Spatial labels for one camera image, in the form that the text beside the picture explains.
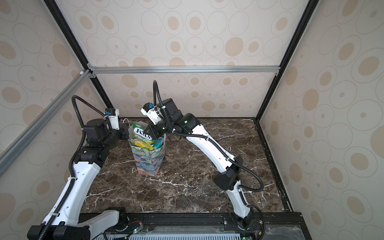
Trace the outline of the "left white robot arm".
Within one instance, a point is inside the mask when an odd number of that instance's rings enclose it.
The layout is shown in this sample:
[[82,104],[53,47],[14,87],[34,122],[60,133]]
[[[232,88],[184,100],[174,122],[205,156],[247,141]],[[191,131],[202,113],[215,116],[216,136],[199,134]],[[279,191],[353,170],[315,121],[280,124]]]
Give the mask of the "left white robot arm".
[[110,149],[129,139],[129,124],[118,119],[94,119],[82,127],[82,139],[69,162],[70,177],[54,207],[40,225],[31,226],[29,240],[92,240],[119,222],[117,210],[107,210],[79,222],[89,189],[103,167]]

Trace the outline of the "white patterned paper bag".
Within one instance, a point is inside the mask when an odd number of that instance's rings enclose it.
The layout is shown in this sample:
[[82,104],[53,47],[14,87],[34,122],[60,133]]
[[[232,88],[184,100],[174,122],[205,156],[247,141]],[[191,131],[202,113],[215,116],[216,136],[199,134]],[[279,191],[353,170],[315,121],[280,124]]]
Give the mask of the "white patterned paper bag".
[[130,138],[128,142],[130,144],[130,147],[133,153],[133,157],[136,163],[138,173],[140,175],[149,176],[149,177],[157,176],[166,153],[166,139],[167,139],[166,135],[163,135],[163,138],[164,138],[163,146],[157,150],[149,151],[144,148],[135,147],[130,143],[130,140],[133,135],[133,127],[132,127],[133,123],[138,123],[144,129],[148,125],[142,121],[129,123],[127,119],[125,119],[125,123],[129,125]]

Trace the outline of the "yellow green snack packet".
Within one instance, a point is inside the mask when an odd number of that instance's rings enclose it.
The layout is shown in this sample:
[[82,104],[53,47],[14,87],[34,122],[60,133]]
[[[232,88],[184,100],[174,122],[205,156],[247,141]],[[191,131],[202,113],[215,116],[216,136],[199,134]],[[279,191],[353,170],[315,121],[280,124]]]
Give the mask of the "yellow green snack packet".
[[133,135],[130,143],[135,147],[154,151],[161,148],[164,144],[164,138],[153,139],[150,135],[144,133],[144,128],[138,123],[133,123]]

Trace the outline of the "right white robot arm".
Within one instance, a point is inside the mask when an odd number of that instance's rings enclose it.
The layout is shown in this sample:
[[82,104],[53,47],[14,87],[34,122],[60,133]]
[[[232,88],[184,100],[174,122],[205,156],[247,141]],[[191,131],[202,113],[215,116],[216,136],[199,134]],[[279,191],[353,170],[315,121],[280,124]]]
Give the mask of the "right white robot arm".
[[190,113],[183,115],[172,99],[166,99],[157,105],[146,103],[141,113],[152,121],[152,124],[144,130],[146,135],[157,139],[173,133],[187,139],[211,160],[219,172],[214,178],[215,184],[227,192],[239,228],[248,229],[252,222],[253,211],[246,203],[242,192],[245,186],[241,184],[239,172],[244,170],[251,175],[254,173],[243,166],[243,159],[240,156],[234,157],[221,147],[194,115]]

